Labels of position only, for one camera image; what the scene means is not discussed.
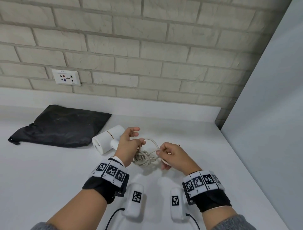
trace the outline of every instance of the person's left hand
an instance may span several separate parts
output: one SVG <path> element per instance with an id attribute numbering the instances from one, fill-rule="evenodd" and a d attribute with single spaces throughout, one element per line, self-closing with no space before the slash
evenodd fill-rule
<path id="1" fill-rule="evenodd" d="M 115 156 L 119 157 L 125 167 L 131 164 L 138 147 L 141 147 L 146 143 L 143 138 L 133 140 L 130 139 L 130 137 L 139 136 L 139 134 L 136 132 L 139 130 L 139 127 L 129 127 L 120 137 Z"/>

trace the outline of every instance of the black wire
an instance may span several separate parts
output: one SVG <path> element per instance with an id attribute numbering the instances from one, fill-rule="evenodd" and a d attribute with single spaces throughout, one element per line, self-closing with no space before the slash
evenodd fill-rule
<path id="1" fill-rule="evenodd" d="M 119 209 L 117 209 L 114 213 L 113 213 L 113 215 L 110 217 L 110 219 L 109 219 L 109 221 L 108 221 L 108 223 L 107 223 L 107 225 L 106 225 L 106 228 L 105 228 L 105 230 L 107 230 L 107 228 L 108 228 L 108 226 L 109 226 L 109 223 L 110 223 L 110 221 L 112 220 L 112 218 L 114 217 L 114 215 L 118 212 L 118 211 L 124 211 L 125 209 L 124 208 L 119 208 Z"/>
<path id="2" fill-rule="evenodd" d="M 194 222 L 196 223 L 198 229 L 200 230 L 200 227 L 199 227 L 198 223 L 196 222 L 196 220 L 193 218 L 193 216 L 188 214 L 188 213 L 185 213 L 185 215 L 190 216 L 194 220 Z"/>

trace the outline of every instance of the white controller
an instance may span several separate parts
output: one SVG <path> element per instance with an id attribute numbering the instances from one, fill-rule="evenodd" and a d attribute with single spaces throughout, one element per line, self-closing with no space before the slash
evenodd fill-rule
<path id="1" fill-rule="evenodd" d="M 186 197 L 184 190 L 182 188 L 172 188 L 171 189 L 171 218 L 173 221 L 187 221 L 189 216 L 185 213 L 187 211 L 186 207 Z"/>
<path id="2" fill-rule="evenodd" d="M 127 188 L 126 207 L 122 215 L 130 218 L 137 218 L 140 215 L 144 187 L 142 184 L 132 183 Z"/>

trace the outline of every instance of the cable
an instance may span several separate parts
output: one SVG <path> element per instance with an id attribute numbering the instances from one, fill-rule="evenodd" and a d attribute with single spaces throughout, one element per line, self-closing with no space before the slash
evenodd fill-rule
<path id="1" fill-rule="evenodd" d="M 118 212 L 118 211 L 124 211 L 125 209 L 124 208 L 119 208 L 119 209 L 117 209 L 114 213 L 113 213 L 113 215 L 109 218 L 109 221 L 108 221 L 108 223 L 107 223 L 107 225 L 106 225 L 106 228 L 105 228 L 105 230 L 107 230 L 107 228 L 108 228 L 108 226 L 109 226 L 109 223 L 111 222 L 111 220 L 112 220 L 112 218 L 114 217 L 114 215 Z"/>
<path id="2" fill-rule="evenodd" d="M 146 167 L 148 165 L 150 165 L 152 162 L 156 161 L 159 157 L 158 156 L 153 156 L 151 155 L 152 153 L 154 153 L 155 151 L 158 151 L 161 149 L 159 149 L 159 146 L 157 145 L 157 143 L 153 140 L 153 139 L 149 139 L 149 138 L 144 138 L 144 140 L 150 140 L 152 141 L 156 148 L 154 151 L 152 152 L 148 152 L 145 150 L 141 150 L 141 148 L 139 147 L 139 149 L 137 150 L 133 163 L 136 165 L 139 165 L 140 167 Z"/>
<path id="3" fill-rule="evenodd" d="M 200 227 L 199 227 L 198 223 L 196 222 L 196 220 L 193 218 L 193 216 L 192 216 L 192 215 L 190 215 L 190 214 L 188 214 L 188 213 L 185 213 L 185 215 L 187 215 L 187 216 L 191 217 L 191 218 L 194 220 L 194 222 L 196 223 L 196 225 L 197 225 L 198 229 L 200 230 Z"/>

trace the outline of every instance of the white hair dryer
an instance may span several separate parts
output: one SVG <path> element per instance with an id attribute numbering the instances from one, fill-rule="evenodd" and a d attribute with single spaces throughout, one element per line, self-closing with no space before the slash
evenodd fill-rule
<path id="1" fill-rule="evenodd" d="M 120 136 L 125 129 L 121 125 L 117 125 L 103 133 L 98 134 L 92 138 L 92 142 L 96 150 L 103 155 L 111 149 L 117 150 Z"/>

